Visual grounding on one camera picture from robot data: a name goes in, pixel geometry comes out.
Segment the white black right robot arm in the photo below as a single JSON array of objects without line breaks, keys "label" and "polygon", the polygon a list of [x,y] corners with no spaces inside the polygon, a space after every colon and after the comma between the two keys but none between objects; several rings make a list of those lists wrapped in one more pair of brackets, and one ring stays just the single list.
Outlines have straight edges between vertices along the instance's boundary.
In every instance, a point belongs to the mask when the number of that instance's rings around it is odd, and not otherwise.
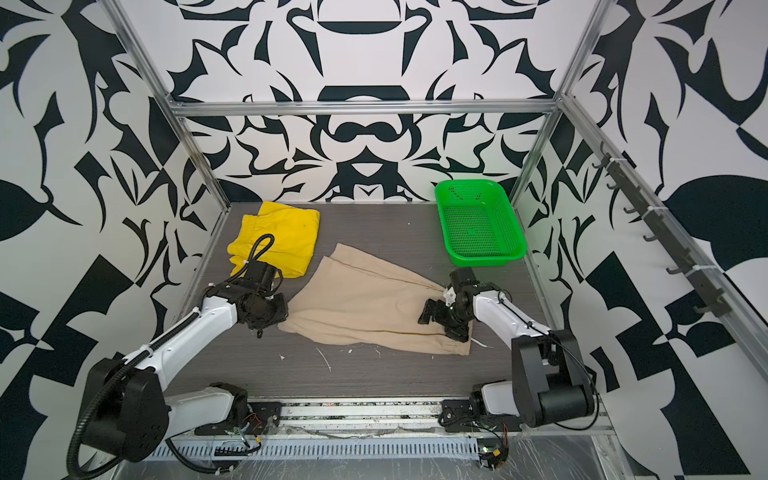
[{"label": "white black right robot arm", "polygon": [[445,407],[443,424],[465,423],[489,431],[490,421],[515,419],[531,428],[556,425],[584,431],[591,425],[565,423],[586,417],[590,424],[596,423],[599,393],[577,352],[573,333],[534,320],[512,302],[506,290],[479,281],[471,268],[452,272],[443,297],[427,300],[418,317],[419,324],[439,325],[449,339],[464,343],[470,340],[469,329],[475,322],[489,327],[509,348],[511,378],[477,386],[463,413]]}]

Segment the green plastic basket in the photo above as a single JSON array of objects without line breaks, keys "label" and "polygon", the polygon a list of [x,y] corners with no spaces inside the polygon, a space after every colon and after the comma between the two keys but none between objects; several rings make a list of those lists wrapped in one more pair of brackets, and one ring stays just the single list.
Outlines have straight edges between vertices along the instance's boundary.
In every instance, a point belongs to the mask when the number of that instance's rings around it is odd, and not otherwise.
[{"label": "green plastic basket", "polygon": [[528,246],[501,185],[448,180],[435,187],[445,249],[457,267],[496,267],[525,257]]}]

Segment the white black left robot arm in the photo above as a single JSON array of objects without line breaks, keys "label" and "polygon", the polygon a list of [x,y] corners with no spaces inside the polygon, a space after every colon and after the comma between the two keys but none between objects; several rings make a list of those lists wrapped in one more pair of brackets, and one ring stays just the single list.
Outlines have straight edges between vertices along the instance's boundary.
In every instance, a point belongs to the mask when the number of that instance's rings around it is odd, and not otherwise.
[{"label": "white black left robot arm", "polygon": [[208,287],[192,311],[138,350],[103,359],[88,373],[67,451],[71,475],[87,473],[79,463],[83,446],[138,462],[167,440],[209,425],[246,425],[250,414],[244,389],[228,383],[168,396],[172,380],[209,343],[235,325],[257,334],[286,320],[287,302],[279,288],[282,272],[251,260],[233,277]]}]

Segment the beige shorts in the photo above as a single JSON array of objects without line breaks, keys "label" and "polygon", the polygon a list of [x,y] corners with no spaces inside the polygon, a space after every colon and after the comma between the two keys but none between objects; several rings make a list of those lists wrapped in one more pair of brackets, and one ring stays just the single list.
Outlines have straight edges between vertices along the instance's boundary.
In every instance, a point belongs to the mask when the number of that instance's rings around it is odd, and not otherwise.
[{"label": "beige shorts", "polygon": [[288,317],[278,328],[326,345],[365,343],[467,356],[470,342],[450,339],[439,324],[418,322],[425,303],[441,299],[443,292],[443,286],[410,270],[337,244],[288,302]]}]

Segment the yellow shorts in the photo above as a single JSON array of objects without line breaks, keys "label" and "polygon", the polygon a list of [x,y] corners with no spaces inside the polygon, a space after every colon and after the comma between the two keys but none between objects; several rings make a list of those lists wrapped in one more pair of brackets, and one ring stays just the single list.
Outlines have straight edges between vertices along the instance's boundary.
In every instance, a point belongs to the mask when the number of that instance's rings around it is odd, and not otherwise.
[{"label": "yellow shorts", "polygon": [[275,238],[274,244],[260,261],[280,269],[285,278],[304,276],[314,255],[319,227],[320,212],[317,210],[264,202],[257,214],[242,217],[238,236],[227,246],[233,264],[231,274],[245,265],[255,241],[271,234]]}]

